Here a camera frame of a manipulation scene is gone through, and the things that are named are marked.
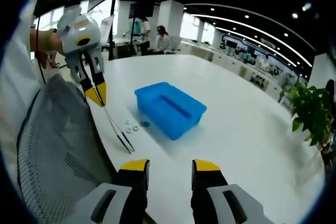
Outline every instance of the white desk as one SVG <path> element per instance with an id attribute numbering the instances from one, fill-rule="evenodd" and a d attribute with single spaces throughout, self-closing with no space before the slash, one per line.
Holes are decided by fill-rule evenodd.
<path id="1" fill-rule="evenodd" d="M 280 92 L 282 91 L 282 88 L 272 77 L 258 71 L 252 65 L 245 64 L 234 57 L 226 55 L 222 50 L 189 41 L 182 41 L 179 49 L 181 54 L 195 55 L 202 59 L 211 61 L 212 63 L 221 66 L 248 81 L 252 78 L 252 74 L 256 73 L 267 80 L 264 91 L 276 101 L 280 99 Z"/>
<path id="2" fill-rule="evenodd" d="M 319 193 L 324 172 L 304 187 L 295 183 L 298 169 L 286 131 L 290 114 L 243 78 L 190 55 L 125 58 L 105 66 L 107 110 L 123 130 L 149 121 L 137 108 L 134 91 L 167 81 L 207 106 L 199 125 L 176 141 L 151 121 L 128 134 L 135 153 L 128 154 L 113 134 L 104 110 L 89 105 L 105 150 L 116 169 L 130 160 L 150 164 L 146 212 L 159 224 L 194 223 L 191 200 L 192 160 L 218 165 L 229 184 L 238 184 L 264 206 L 275 223 L 297 224 Z M 316 148 L 304 145 L 313 156 Z"/>

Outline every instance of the blue container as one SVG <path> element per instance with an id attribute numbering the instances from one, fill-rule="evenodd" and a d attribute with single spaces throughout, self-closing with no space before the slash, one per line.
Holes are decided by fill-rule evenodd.
<path id="1" fill-rule="evenodd" d="M 167 82 L 137 89 L 138 108 L 169 138 L 178 139 L 195 126 L 206 106 Z"/>

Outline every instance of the computer screen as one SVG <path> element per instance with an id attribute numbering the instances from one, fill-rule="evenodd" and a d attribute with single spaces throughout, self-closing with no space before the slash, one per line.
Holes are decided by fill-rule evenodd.
<path id="1" fill-rule="evenodd" d="M 232 42 L 232 41 L 230 41 L 230 40 L 226 40 L 226 45 L 227 45 L 228 47 L 232 47 L 232 48 L 236 48 L 236 47 L 237 47 L 237 43 Z"/>
<path id="2" fill-rule="evenodd" d="M 105 45 L 107 41 L 109 40 L 109 35 L 111 31 L 111 26 L 113 23 L 113 17 L 114 15 L 111 15 L 108 18 L 105 18 L 101 21 L 100 25 L 100 32 L 101 32 L 101 37 L 100 37 L 100 43 Z"/>
<path id="3" fill-rule="evenodd" d="M 154 11 L 153 2 L 137 2 L 131 4 L 128 18 L 152 17 Z"/>
<path id="4" fill-rule="evenodd" d="M 130 27 L 129 31 L 132 30 L 132 24 L 133 22 L 129 22 L 129 27 Z M 141 24 L 139 21 L 134 22 L 133 34 L 134 35 L 141 34 Z"/>

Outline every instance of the washer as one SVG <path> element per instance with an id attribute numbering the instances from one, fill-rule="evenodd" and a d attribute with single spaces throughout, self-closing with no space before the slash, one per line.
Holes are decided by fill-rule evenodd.
<path id="1" fill-rule="evenodd" d="M 150 124 L 149 124 L 149 122 L 140 122 L 139 123 L 139 125 L 140 125 L 140 127 L 148 127 Z"/>

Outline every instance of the green plant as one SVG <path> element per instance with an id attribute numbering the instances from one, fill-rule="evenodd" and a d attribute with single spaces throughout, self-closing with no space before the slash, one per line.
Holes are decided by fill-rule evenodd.
<path id="1" fill-rule="evenodd" d="M 315 86 L 306 88 L 301 83 L 286 86 L 280 94 L 288 94 L 293 120 L 292 131 L 296 131 L 303 124 L 302 131 L 308 129 L 310 135 L 305 139 L 310 145 L 320 143 L 331 131 L 331 107 L 329 93 L 326 89 L 317 89 Z"/>

